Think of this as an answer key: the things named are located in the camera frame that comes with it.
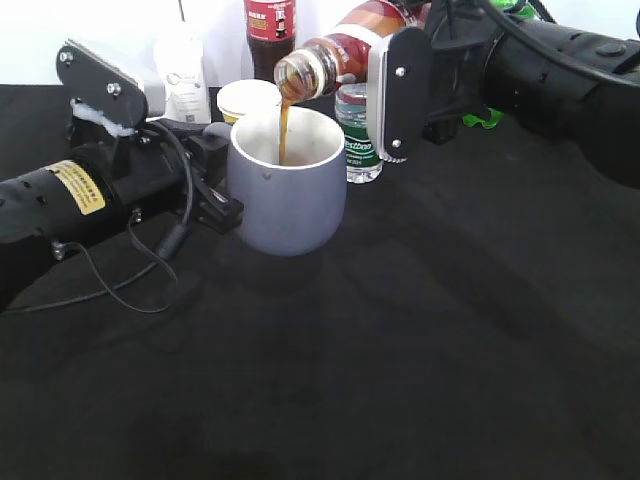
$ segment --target green object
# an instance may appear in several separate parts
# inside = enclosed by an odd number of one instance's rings
[[[491,108],[490,110],[491,110],[491,120],[488,120],[488,121],[482,120],[481,118],[476,117],[475,115],[467,115],[462,119],[462,123],[464,123],[465,126],[469,128],[475,127],[476,125],[480,125],[486,130],[491,130],[492,128],[496,128],[500,123],[500,120],[502,120],[502,117],[504,117],[504,113],[500,112],[499,110],[494,110],[493,108]]]
[[[518,3],[518,0],[493,0],[493,3],[501,10],[506,10],[508,8],[514,7]],[[522,10],[514,13],[514,15],[521,18],[536,18],[537,16],[535,9],[528,3],[522,8]],[[502,117],[504,117],[504,113],[499,112],[498,110],[491,109],[491,120],[489,121],[482,120],[475,115],[467,115],[462,119],[462,123],[470,128],[475,127],[476,125],[480,125],[482,128],[490,130],[498,126],[500,120],[502,120]]]
[[[508,8],[515,7],[518,3],[518,0],[493,0],[493,3],[499,9],[506,10]],[[535,18],[536,11],[531,5],[527,3],[526,6],[522,8],[522,10],[520,10],[519,12],[515,12],[513,15],[517,15],[521,18]]]

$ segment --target bottle neck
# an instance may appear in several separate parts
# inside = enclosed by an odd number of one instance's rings
[[[312,44],[289,54],[275,68],[275,81],[284,101],[299,103],[335,90],[337,60],[323,45]]]

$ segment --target paper cup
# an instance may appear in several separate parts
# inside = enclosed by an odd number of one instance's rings
[[[277,107],[281,103],[278,87],[264,80],[240,80],[218,92],[218,110],[230,125],[250,112]]]

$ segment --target bottle label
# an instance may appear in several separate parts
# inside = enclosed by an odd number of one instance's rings
[[[380,157],[373,148],[373,144],[365,127],[354,127],[340,122],[344,131],[345,147],[347,151],[347,165],[354,168],[375,167],[380,163]]]
[[[249,36],[279,42],[296,34],[295,0],[245,0]]]
[[[348,35],[372,47],[403,27],[424,26],[427,10],[410,11],[387,0],[369,0],[349,13],[330,34]]]

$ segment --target robotic arm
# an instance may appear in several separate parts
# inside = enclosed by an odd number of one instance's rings
[[[223,179],[227,143],[206,125],[168,120],[164,84],[104,47],[67,41],[58,76],[70,92],[71,154],[0,183],[0,312],[56,262],[162,212],[180,221],[155,249],[168,260],[192,218],[219,233],[243,206],[213,190]]]
[[[421,139],[451,141],[461,117],[488,120],[495,108],[574,139],[603,175],[640,188],[631,154],[640,42],[557,25],[543,8],[547,21],[521,18],[525,1],[505,12],[492,0],[398,1],[431,11],[424,31],[407,28],[371,52],[369,134],[379,151],[406,158]]]

